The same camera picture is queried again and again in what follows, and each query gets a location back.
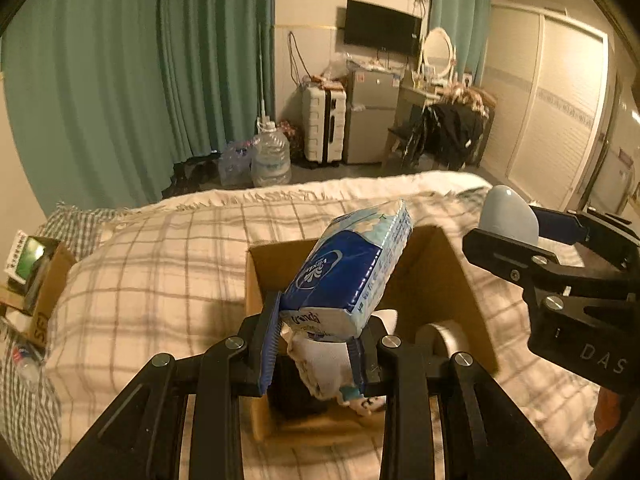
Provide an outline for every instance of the white wardrobe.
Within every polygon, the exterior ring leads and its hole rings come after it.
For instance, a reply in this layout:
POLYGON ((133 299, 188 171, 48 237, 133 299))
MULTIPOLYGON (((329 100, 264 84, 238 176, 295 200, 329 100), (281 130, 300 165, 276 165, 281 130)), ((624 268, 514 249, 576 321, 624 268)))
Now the white wardrobe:
POLYGON ((481 165, 564 209, 598 131, 607 35, 537 7, 494 4, 482 86, 498 99, 481 165))

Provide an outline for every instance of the open cardboard box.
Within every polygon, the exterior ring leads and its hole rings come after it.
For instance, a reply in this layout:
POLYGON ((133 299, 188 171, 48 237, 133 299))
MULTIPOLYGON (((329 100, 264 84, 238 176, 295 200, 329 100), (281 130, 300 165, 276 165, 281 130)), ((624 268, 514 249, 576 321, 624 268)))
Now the open cardboard box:
MULTIPOLYGON (((22 336, 36 346, 44 348, 47 343, 47 327, 49 318, 53 314, 53 310, 58 304, 60 294, 65 289, 66 276, 69 270, 76 263, 73 254, 69 252, 63 243, 52 238, 34 237, 36 240, 50 246, 55 245, 55 251, 51 257, 51 263, 46 276, 42 280, 38 297, 35 301, 33 313, 31 314, 31 322, 26 330, 20 332, 22 336)), ((4 291, 2 295, 3 301, 7 308, 15 308, 22 311, 22 296, 4 291)))
MULTIPOLYGON (((267 290, 285 290, 316 240, 250 247, 246 258, 246 314, 262 311, 267 290)), ((472 355, 489 372, 497 361, 476 298, 442 229, 420 226, 412 232, 386 285, 378 309, 398 311, 396 335, 413 342, 421 326, 454 320, 464 330, 472 355)), ((251 399, 254 438, 268 444, 328 446, 367 434, 381 434, 384 413, 359 416, 337 403, 322 415, 283 420, 267 396, 251 399)))

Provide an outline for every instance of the silver bolt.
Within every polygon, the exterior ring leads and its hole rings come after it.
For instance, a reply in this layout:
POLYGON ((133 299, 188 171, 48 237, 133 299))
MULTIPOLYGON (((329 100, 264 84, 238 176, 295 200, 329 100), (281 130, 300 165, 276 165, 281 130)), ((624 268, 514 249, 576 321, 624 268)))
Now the silver bolt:
POLYGON ((562 310, 564 308, 564 303, 557 296, 547 296, 545 298, 545 305, 551 310, 562 310))
POLYGON ((474 359, 466 352, 456 354, 455 359, 460 366, 471 366, 474 363, 474 359))
POLYGON ((237 335, 227 337, 225 341, 225 346, 230 350, 238 350, 244 346, 244 339, 238 337, 237 335))
POLYGON ((171 356, 169 354, 156 354, 151 358, 151 364, 161 368, 163 366, 167 366, 170 360, 171 356))
POLYGON ((549 263, 549 260, 547 260, 544 256, 538 256, 537 254, 531 257, 531 261, 539 265, 546 265, 549 263))
POLYGON ((397 335, 385 335, 382 338, 382 346, 387 348, 398 348, 402 341, 397 335))

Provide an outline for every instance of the bed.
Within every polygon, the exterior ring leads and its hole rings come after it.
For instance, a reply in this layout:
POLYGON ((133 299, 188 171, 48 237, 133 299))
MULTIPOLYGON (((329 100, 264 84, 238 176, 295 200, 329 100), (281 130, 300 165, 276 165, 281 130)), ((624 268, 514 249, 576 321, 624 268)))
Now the bed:
MULTIPOLYGON (((42 232, 63 239, 81 261, 50 320, 40 384, 30 388, 14 373, 11 341, 5 342, 0 429, 32 476, 49 479, 153 354, 197 354, 236 332, 244 317, 249 245, 315 238, 335 216, 404 196, 414 221, 440 225, 463 261, 498 355, 498 382, 572 477, 584 478, 596 386, 530 354, 520 289, 473 267, 462 255, 462 235, 477 224, 489 187, 475 175, 433 171, 214 190, 137 210, 80 212, 60 206, 42 232)), ((545 248, 567 265, 581 265, 574 248, 548 240, 545 248)), ((188 436, 189 423, 185 432, 188 436)), ((378 478, 381 438, 282 449, 260 446, 249 435, 244 420, 249 480, 378 478)), ((184 441, 182 478, 188 465, 188 438, 184 441)))

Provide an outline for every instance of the teal curtain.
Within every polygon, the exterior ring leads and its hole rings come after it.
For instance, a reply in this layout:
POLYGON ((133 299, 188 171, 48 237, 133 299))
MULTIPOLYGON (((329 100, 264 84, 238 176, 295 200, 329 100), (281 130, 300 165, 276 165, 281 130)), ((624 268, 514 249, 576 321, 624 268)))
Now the teal curtain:
POLYGON ((458 77, 471 71, 474 81, 484 70, 491 0, 431 0, 429 30, 442 27, 456 47, 458 77))
POLYGON ((27 0, 2 41, 15 144, 48 213, 156 202, 175 162, 250 138, 273 0, 27 0))

